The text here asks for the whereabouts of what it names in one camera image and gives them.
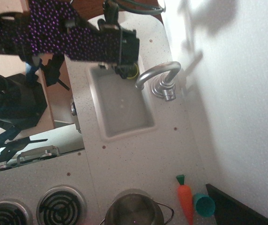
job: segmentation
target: black panel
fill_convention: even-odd
[[[207,184],[209,196],[215,201],[217,225],[268,225],[268,219],[247,207],[211,184]]]

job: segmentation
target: pot handle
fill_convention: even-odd
[[[99,225],[101,225],[103,222],[105,222],[105,218],[102,220],[102,222]]]
[[[175,211],[172,209],[172,207],[166,205],[166,204],[163,204],[163,203],[159,203],[159,202],[156,202],[158,205],[162,205],[162,206],[165,206],[166,208],[169,208],[171,210],[171,217],[164,223],[164,225],[168,224],[169,222],[171,222],[171,220],[173,219],[173,216],[175,214]]]

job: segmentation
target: purple speckled cover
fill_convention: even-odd
[[[118,62],[120,34],[97,33],[89,27],[72,27],[67,33],[66,20],[79,17],[67,2],[29,1],[30,17],[21,24],[0,20],[0,46],[14,47],[20,54],[65,54],[71,60]]]

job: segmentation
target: sink basin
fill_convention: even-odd
[[[141,57],[138,66],[143,73]],[[144,90],[138,90],[136,79],[123,80],[113,69],[101,69],[96,63],[89,64],[86,72],[104,140],[113,141],[155,128],[148,85]]]

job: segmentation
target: small yellow object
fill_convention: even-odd
[[[134,63],[133,68],[129,71],[127,79],[132,80],[139,74],[139,68],[136,63]]]

